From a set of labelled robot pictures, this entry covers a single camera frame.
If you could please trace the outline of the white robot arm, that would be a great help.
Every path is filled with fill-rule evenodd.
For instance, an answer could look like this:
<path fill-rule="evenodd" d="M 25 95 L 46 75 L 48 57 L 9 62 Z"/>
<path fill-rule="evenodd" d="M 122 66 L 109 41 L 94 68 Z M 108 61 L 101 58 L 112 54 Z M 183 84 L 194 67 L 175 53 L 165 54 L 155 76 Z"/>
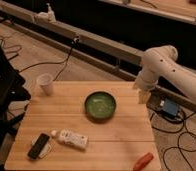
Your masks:
<path fill-rule="evenodd" d="M 176 63 L 178 51 L 166 45 L 147 49 L 142 56 L 142 70 L 135 80 L 135 86 L 142 91 L 153 90 L 160 77 L 196 104 L 196 74 Z"/>

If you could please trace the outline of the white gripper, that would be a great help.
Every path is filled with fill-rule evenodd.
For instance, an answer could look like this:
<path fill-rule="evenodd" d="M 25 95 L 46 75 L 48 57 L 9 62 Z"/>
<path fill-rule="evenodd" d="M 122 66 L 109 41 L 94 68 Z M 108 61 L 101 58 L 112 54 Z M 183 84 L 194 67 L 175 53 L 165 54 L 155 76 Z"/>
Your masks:
<path fill-rule="evenodd" d="M 139 90 L 139 104 L 146 104 L 151 97 L 151 86 L 146 83 L 135 83 L 134 88 Z"/>

